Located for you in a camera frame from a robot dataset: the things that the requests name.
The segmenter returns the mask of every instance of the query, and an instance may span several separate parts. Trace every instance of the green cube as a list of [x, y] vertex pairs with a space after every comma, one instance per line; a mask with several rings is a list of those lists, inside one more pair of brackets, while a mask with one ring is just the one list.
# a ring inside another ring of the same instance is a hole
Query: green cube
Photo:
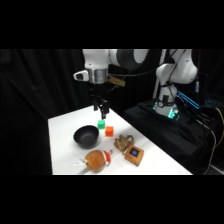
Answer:
[[104, 120], [98, 121], [98, 129], [105, 129], [106, 124]]

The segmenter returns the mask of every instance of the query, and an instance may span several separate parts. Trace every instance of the red cube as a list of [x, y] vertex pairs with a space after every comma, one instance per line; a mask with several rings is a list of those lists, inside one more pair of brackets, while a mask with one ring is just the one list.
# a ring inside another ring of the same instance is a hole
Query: red cube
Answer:
[[106, 136], [113, 137], [114, 136], [114, 128], [113, 127], [106, 127]]

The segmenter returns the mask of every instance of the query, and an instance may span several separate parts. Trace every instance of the white table surface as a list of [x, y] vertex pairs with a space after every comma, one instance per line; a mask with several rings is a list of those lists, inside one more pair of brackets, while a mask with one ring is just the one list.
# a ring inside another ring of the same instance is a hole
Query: white table surface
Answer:
[[[82, 149], [73, 140], [73, 135], [79, 128], [86, 125], [97, 127], [100, 111], [94, 112], [93, 107], [87, 107], [73, 113], [49, 119], [51, 157], [54, 175], [191, 175], [154, 143], [148, 140], [123, 118], [110, 110], [106, 125], [114, 127], [114, 137], [106, 137], [105, 130], [100, 130], [95, 148]], [[114, 147], [114, 141], [120, 134], [133, 135], [135, 146], [144, 150], [144, 157], [139, 167], [124, 159], [123, 154]], [[111, 164], [98, 172], [89, 170], [86, 165], [75, 166], [79, 158], [94, 150], [114, 150]]]

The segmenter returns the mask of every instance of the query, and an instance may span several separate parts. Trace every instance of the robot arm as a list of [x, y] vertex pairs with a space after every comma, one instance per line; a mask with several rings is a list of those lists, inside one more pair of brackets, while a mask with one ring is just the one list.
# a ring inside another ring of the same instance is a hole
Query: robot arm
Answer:
[[148, 51], [148, 49], [83, 49], [85, 70], [75, 73], [74, 79], [90, 83], [94, 110], [100, 108], [102, 119], [109, 113], [109, 103], [104, 99], [109, 64], [133, 71], [144, 63]]

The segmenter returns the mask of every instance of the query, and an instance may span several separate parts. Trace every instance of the small toy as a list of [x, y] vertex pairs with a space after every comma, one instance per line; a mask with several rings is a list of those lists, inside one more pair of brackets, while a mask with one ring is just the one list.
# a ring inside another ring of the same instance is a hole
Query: small toy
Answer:
[[114, 128], [113, 127], [106, 127], [106, 136], [113, 137], [114, 136]]
[[144, 151], [133, 146], [130, 145], [127, 152], [125, 153], [125, 159], [131, 163], [133, 163], [136, 166], [139, 166], [139, 164], [142, 161], [144, 155]]
[[114, 146], [123, 152], [123, 154], [130, 145], [134, 145], [134, 137], [132, 135], [128, 135], [126, 138], [120, 135], [114, 142]]
[[98, 121], [98, 129], [105, 129], [106, 124], [104, 120]]
[[86, 155], [85, 160], [80, 159], [80, 162], [76, 163], [75, 165], [83, 165], [86, 164], [86, 166], [92, 170], [92, 171], [98, 171], [100, 170], [104, 165], [108, 166], [110, 164], [110, 155], [113, 153], [113, 150], [110, 152], [105, 151], [92, 151], [89, 154]]

